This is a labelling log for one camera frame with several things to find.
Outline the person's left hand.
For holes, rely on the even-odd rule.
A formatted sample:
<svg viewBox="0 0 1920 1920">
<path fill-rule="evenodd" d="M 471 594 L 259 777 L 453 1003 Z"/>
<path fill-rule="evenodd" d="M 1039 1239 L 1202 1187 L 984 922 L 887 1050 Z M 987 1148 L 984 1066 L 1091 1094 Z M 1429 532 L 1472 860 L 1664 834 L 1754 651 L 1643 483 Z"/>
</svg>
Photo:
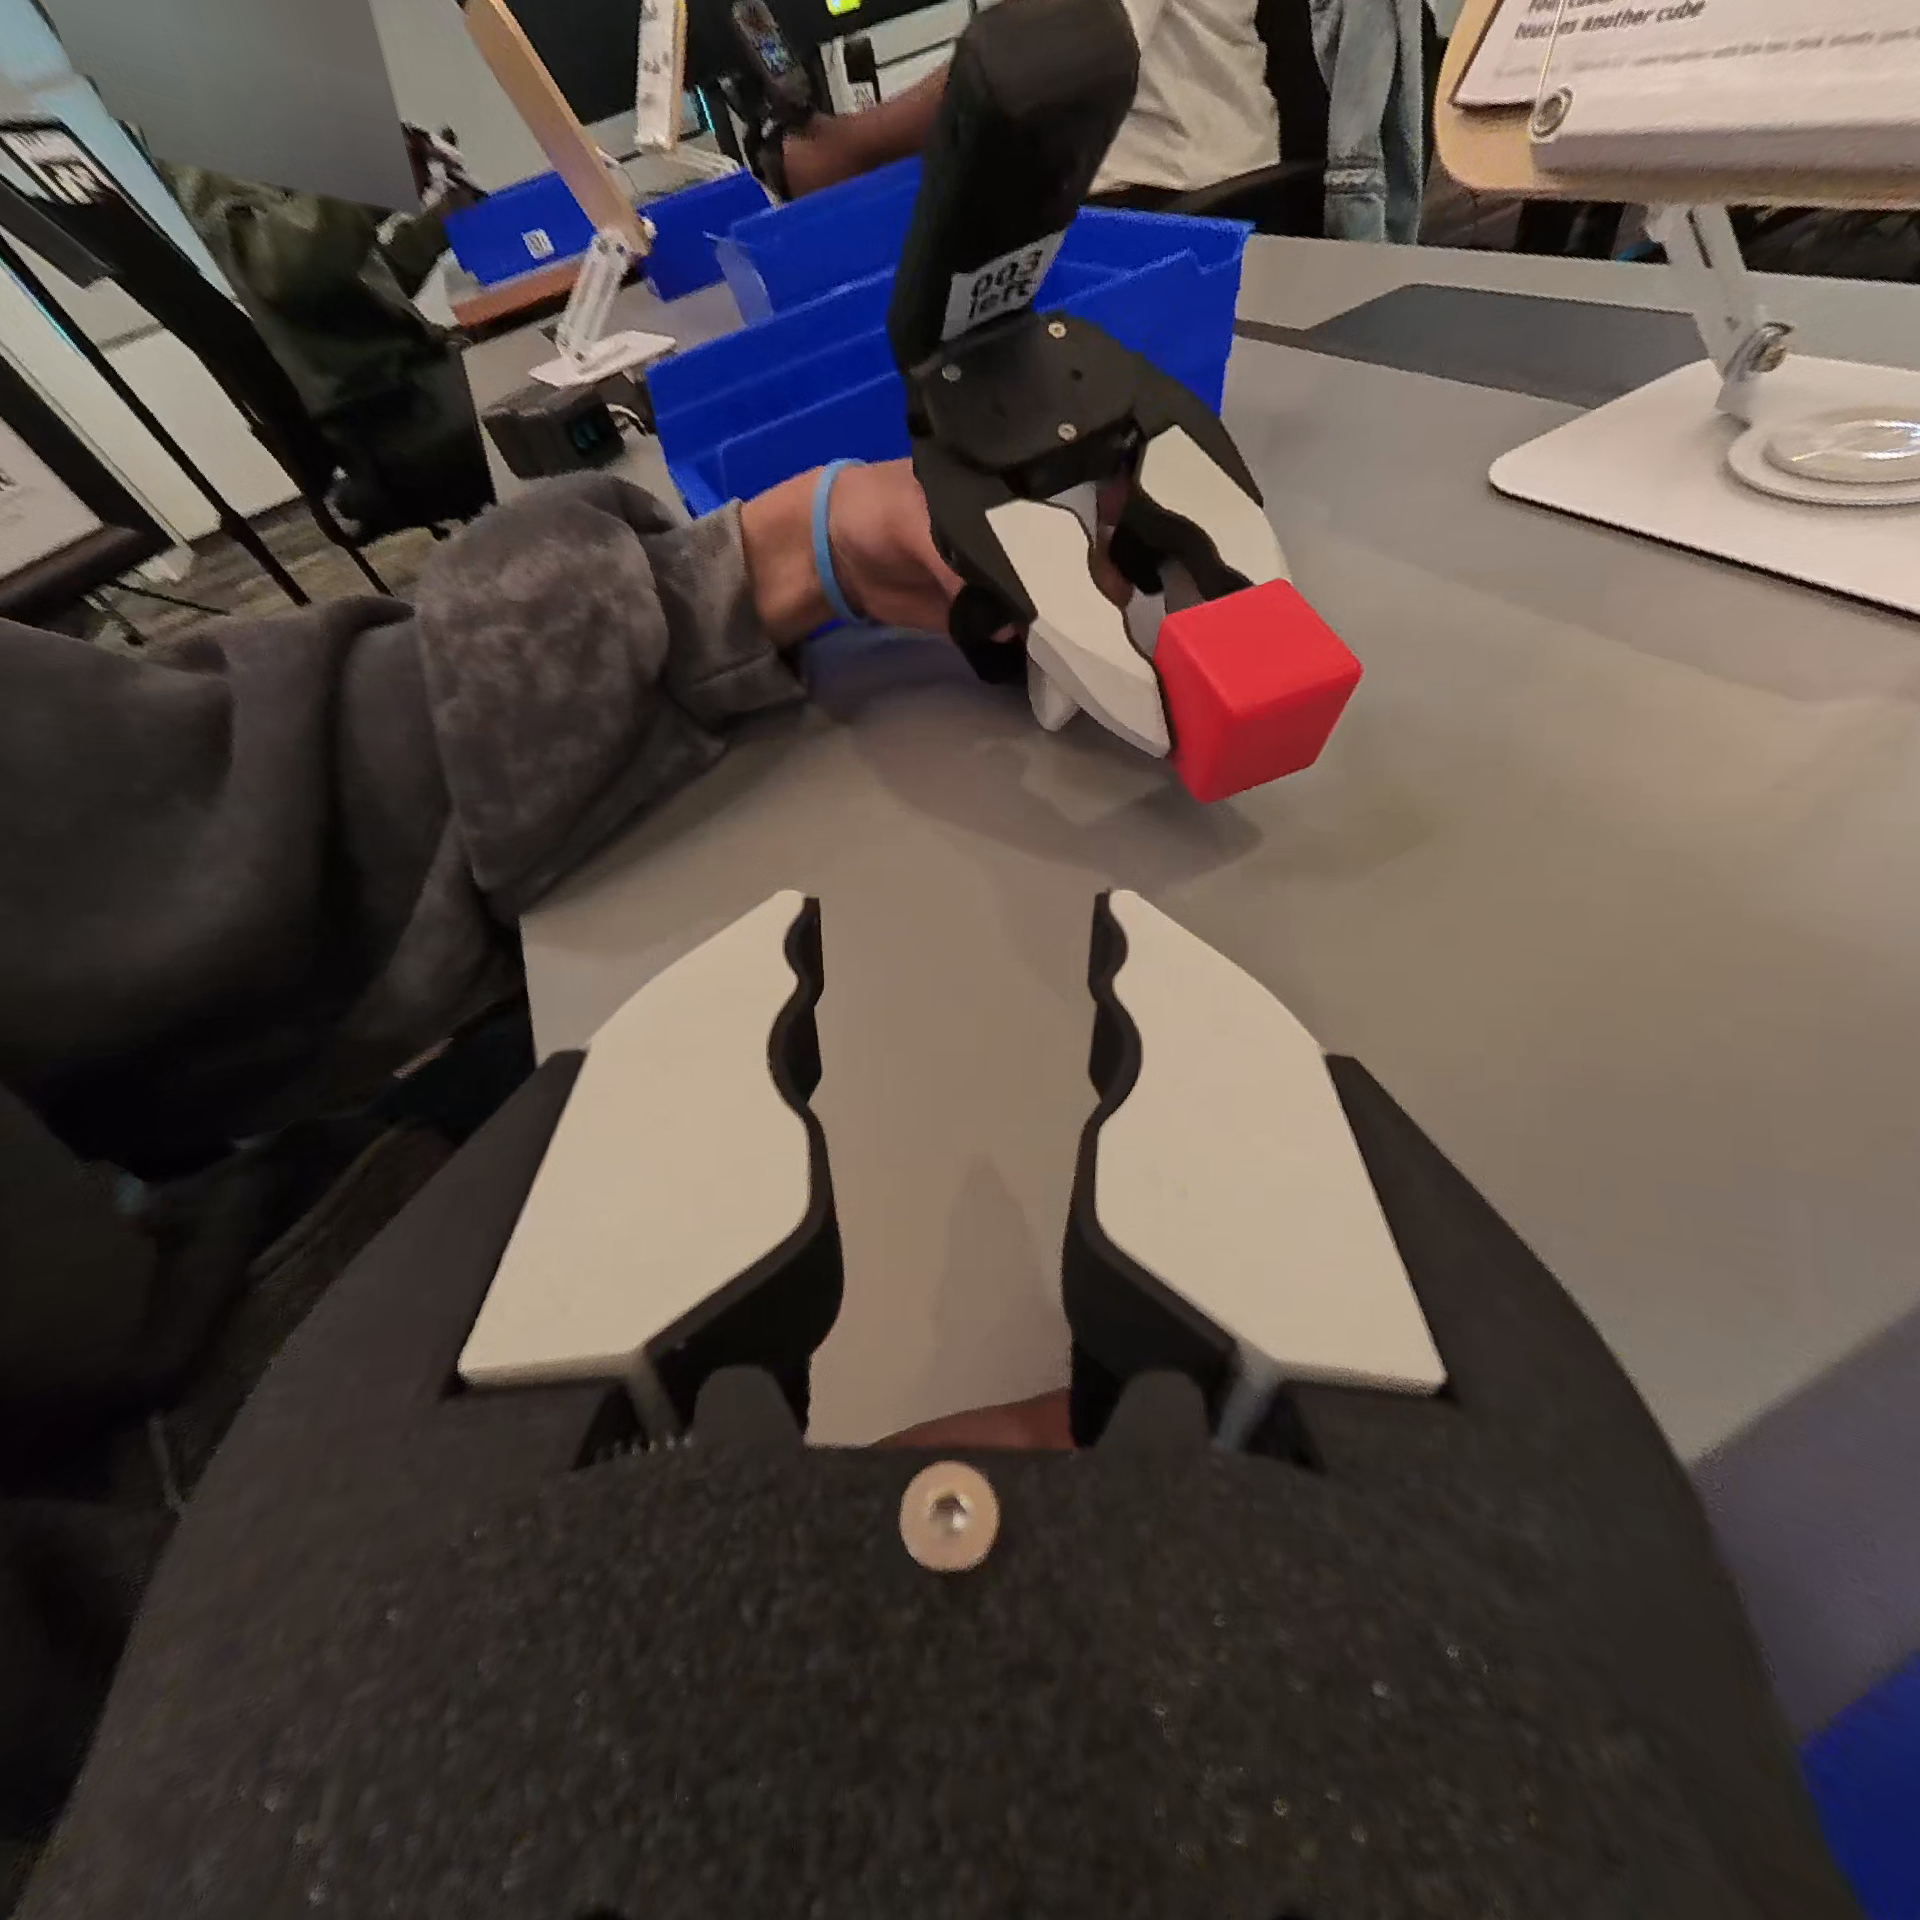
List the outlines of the person's left hand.
<svg viewBox="0 0 1920 1920">
<path fill-rule="evenodd" d="M 810 471 L 739 508 L 748 604 L 778 646 L 830 626 L 810 566 Z M 840 577 L 870 626 L 945 638 L 958 577 L 937 551 L 925 501 L 903 460 L 866 462 L 835 490 Z"/>
</svg>

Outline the printed instruction sheet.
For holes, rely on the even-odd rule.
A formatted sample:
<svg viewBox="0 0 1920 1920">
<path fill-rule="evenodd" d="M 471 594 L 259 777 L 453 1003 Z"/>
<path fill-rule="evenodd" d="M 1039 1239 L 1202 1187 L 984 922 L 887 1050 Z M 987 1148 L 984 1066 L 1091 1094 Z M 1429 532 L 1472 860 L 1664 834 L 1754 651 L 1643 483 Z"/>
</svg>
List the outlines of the printed instruction sheet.
<svg viewBox="0 0 1920 1920">
<path fill-rule="evenodd" d="M 1493 5 L 1452 110 L 1523 110 L 1545 172 L 1910 181 L 1920 8 L 1910 0 Z"/>
</svg>

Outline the red cube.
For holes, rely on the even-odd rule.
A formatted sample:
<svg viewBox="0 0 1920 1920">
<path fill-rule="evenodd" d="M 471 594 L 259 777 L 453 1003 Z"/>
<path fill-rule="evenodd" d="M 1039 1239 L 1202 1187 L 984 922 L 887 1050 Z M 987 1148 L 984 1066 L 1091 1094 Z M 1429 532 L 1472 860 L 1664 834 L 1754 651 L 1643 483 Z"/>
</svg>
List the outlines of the red cube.
<svg viewBox="0 0 1920 1920">
<path fill-rule="evenodd" d="M 1232 799 L 1310 769 L 1361 663 L 1294 580 L 1200 600 L 1159 619 L 1151 670 L 1169 769 L 1194 799 Z"/>
</svg>

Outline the person's left forearm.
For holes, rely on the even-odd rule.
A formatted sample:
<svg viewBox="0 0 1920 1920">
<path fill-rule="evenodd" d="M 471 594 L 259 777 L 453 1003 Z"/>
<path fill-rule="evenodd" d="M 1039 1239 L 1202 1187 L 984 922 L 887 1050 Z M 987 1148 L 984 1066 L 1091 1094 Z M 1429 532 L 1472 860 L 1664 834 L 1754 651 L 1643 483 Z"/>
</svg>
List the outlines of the person's left forearm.
<svg viewBox="0 0 1920 1920">
<path fill-rule="evenodd" d="M 147 655 L 5 622 L 0 1084 L 141 1179 L 363 1105 L 501 1008 L 517 922 L 801 697 L 739 508 L 548 477 L 416 594 Z"/>
</svg>

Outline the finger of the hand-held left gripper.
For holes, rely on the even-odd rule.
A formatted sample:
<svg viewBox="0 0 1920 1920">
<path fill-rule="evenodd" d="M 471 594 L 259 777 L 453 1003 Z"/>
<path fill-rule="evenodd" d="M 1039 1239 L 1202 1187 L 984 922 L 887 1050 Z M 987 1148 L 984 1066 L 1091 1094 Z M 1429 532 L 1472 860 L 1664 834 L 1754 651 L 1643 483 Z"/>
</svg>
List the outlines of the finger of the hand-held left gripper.
<svg viewBox="0 0 1920 1920">
<path fill-rule="evenodd" d="M 1166 428 L 1113 471 L 1113 580 L 1166 614 L 1294 585 L 1288 551 L 1238 443 Z"/>
<path fill-rule="evenodd" d="M 987 530 L 1029 600 L 1027 697 L 1058 734 L 1072 718 L 1145 758 L 1169 752 L 1166 697 L 1151 662 L 1131 646 L 1125 610 L 1091 577 L 1091 532 L 1058 501 L 995 501 Z"/>
</svg>

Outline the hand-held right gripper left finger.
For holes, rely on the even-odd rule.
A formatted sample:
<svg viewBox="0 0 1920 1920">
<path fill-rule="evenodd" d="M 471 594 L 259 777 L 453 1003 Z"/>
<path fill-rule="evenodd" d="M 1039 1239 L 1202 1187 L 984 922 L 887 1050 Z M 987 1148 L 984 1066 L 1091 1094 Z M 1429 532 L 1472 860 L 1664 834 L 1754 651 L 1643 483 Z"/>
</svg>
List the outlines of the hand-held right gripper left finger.
<svg viewBox="0 0 1920 1920">
<path fill-rule="evenodd" d="M 457 1387 L 622 1387 L 641 1436 L 758 1367 L 806 1426 L 841 1305 L 814 1008 L 818 898 L 778 889 L 641 982 L 576 1057 Z"/>
</svg>

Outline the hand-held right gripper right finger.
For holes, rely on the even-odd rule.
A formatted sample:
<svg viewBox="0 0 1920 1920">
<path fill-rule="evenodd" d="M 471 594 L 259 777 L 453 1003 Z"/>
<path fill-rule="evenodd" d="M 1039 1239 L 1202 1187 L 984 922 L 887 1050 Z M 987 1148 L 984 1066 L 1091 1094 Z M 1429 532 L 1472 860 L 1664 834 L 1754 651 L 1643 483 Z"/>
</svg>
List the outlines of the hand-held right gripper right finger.
<svg viewBox="0 0 1920 1920">
<path fill-rule="evenodd" d="M 1267 1445 L 1296 1387 L 1440 1403 L 1447 1361 L 1307 1019 L 1131 889 L 1094 898 L 1084 982 L 1072 1445 L 1142 1376 L 1190 1381 L 1212 1445 Z"/>
</svg>

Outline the blue wristband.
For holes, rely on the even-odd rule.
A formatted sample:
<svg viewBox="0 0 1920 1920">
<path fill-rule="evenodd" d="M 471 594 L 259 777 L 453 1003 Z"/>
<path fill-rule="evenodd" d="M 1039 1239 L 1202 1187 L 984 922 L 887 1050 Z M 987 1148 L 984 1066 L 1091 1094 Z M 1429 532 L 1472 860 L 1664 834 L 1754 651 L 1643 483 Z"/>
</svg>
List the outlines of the blue wristband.
<svg viewBox="0 0 1920 1920">
<path fill-rule="evenodd" d="M 835 558 L 835 490 L 846 471 L 862 467 L 866 460 L 830 460 L 810 477 L 810 566 L 835 626 L 870 626 L 870 614 L 851 604 Z"/>
</svg>

